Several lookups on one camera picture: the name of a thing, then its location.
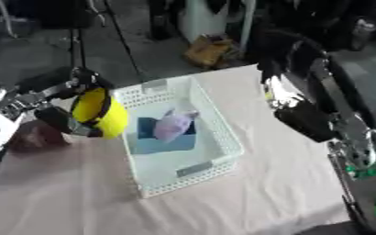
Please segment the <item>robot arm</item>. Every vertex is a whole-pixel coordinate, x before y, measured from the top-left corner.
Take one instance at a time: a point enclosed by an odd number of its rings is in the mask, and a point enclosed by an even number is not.
[[[72,135],[102,137],[100,129],[78,122],[71,113],[53,106],[53,99],[68,99],[102,87],[111,89],[98,73],[84,68],[63,67],[51,73],[23,80],[7,92],[0,87],[0,162],[27,112],[55,129]]]
[[[310,39],[280,30],[261,36],[270,35],[285,45],[265,47],[282,53],[274,58],[270,54],[275,52],[267,52],[259,63],[274,116],[311,140],[327,141],[352,221],[360,234],[376,234],[376,124],[371,112],[343,69]],[[282,79],[289,73],[308,88],[305,94],[284,89]]]

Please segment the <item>basket slot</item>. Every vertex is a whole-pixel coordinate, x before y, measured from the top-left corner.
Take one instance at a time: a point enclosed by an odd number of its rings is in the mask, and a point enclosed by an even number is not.
[[[214,165],[212,164],[212,162],[205,162],[205,163],[193,165],[193,166],[178,170],[177,176],[178,177],[184,177],[184,176],[189,175],[189,174],[199,173],[201,171],[211,169],[213,166]]]

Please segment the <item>tripod leg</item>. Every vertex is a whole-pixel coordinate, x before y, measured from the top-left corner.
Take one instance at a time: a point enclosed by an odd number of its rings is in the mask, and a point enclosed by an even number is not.
[[[111,8],[111,5],[108,3],[108,0],[104,0],[104,5],[105,5],[105,8],[106,8],[105,12],[108,14],[109,18],[113,22],[114,28],[116,29],[116,34],[118,34],[119,39],[121,40],[122,44],[124,45],[124,48],[125,48],[125,50],[128,54],[129,59],[131,60],[132,66],[134,67],[134,70],[135,70],[136,74],[138,75],[140,82],[144,83],[144,81],[142,79],[142,74],[141,74],[141,72],[140,72],[140,70],[137,66],[136,61],[134,60],[134,57],[131,54],[131,49],[127,45],[126,39],[124,38],[124,35],[122,34],[121,28],[119,27],[118,21],[116,19],[116,13]]]
[[[70,48],[69,48],[69,53],[70,53],[70,65],[72,69],[75,66],[75,36],[74,36],[74,30],[72,28],[69,29],[70,32]]]
[[[86,68],[86,61],[85,61],[85,47],[83,45],[83,30],[81,28],[77,29],[78,31],[78,40],[80,42],[80,57],[81,57],[81,65],[83,68]]]

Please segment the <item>tripod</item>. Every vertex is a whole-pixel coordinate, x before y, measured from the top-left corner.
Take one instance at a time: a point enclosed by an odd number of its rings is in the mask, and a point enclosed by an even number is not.
[[[73,4],[73,10],[72,10],[72,12],[73,12],[73,14],[72,14],[73,15],[73,24],[72,24],[72,28],[69,29],[69,33],[70,33],[70,36],[69,36],[69,38],[70,38],[69,53],[70,53],[70,56],[71,56],[71,58],[70,58],[71,67],[72,68],[75,67],[75,43],[78,42],[78,44],[80,46],[81,65],[82,65],[83,68],[86,68],[85,46],[84,46],[84,41],[83,41],[83,28],[78,27],[77,24],[76,24],[76,22],[77,22],[76,6],[78,5],[79,0],[74,0],[74,1],[75,2]],[[108,18],[111,20],[112,24],[114,25],[114,28],[116,30],[116,34],[118,35],[121,44],[123,45],[123,47],[126,50],[127,56],[129,58],[129,60],[131,61],[132,67],[134,68],[135,73],[137,74],[137,76],[139,78],[139,82],[144,83],[145,81],[143,79],[143,74],[140,71],[140,69],[138,68],[137,63],[136,63],[136,61],[135,61],[135,59],[132,55],[131,49],[129,48],[127,41],[124,38],[124,34],[122,33],[121,27],[119,26],[119,23],[118,23],[118,20],[117,20],[117,17],[116,17],[116,13],[113,10],[112,6],[108,2],[108,0],[103,0],[105,10],[99,12],[99,11],[96,10],[93,0],[90,0],[90,2],[91,2],[91,4],[89,4],[89,6],[99,16],[99,18],[101,19],[103,27],[105,27],[104,15],[108,15]]]

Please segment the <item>basket handle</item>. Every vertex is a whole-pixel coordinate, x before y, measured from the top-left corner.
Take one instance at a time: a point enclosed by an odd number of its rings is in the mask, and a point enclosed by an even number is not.
[[[214,165],[212,164],[212,162],[205,162],[205,163],[201,163],[201,164],[196,164],[196,165],[178,170],[177,176],[180,178],[180,177],[184,177],[184,176],[189,175],[189,174],[199,173],[201,171],[211,169],[213,166]]]
[[[141,85],[142,93],[152,94],[166,91],[168,88],[168,83],[166,79],[159,79],[144,83]]]

